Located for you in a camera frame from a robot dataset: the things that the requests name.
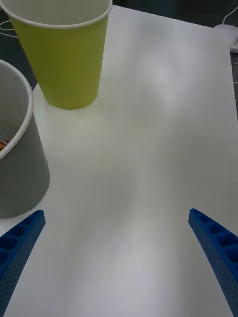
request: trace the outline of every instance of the dark floor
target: dark floor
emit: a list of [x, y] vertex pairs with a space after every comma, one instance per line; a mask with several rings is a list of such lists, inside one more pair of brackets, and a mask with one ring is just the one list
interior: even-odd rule
[[[7, 20], [7, 14], [1, 11], [0, 23]], [[8, 32], [8, 34], [16, 35], [14, 31]], [[36, 86], [37, 81], [18, 39], [0, 34], [0, 59], [19, 69], [25, 75], [32, 88]]]

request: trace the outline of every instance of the yellow-green paper cup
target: yellow-green paper cup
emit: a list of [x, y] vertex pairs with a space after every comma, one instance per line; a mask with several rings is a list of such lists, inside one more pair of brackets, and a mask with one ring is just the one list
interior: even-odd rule
[[78, 109], [98, 93], [112, 0], [0, 0], [47, 101]]

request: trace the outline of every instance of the white table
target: white table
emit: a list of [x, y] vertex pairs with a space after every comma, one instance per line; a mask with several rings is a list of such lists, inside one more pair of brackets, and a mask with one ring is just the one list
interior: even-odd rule
[[232, 316], [187, 223], [195, 207], [238, 235], [238, 126], [219, 34], [114, 7], [96, 101], [65, 111], [39, 87], [34, 98], [47, 224], [5, 317]]

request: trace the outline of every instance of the white object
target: white object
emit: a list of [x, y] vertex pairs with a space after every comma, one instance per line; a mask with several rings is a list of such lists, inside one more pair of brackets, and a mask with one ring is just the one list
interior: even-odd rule
[[0, 0], [16, 20], [37, 27], [71, 29], [100, 21], [112, 9], [112, 0]]
[[236, 26], [219, 24], [214, 29], [220, 32], [231, 52], [238, 52], [238, 28]]
[[[99, 95], [34, 113], [46, 226], [4, 317], [232, 317], [188, 224], [238, 235], [229, 50], [213, 29], [113, 7]], [[0, 221], [0, 234], [23, 217]]]

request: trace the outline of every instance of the cup contents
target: cup contents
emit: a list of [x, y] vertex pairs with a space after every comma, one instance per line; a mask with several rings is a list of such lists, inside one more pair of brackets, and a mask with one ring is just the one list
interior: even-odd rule
[[10, 141], [11, 141], [11, 138], [8, 138], [8, 139], [0, 138], [0, 151], [3, 150]]

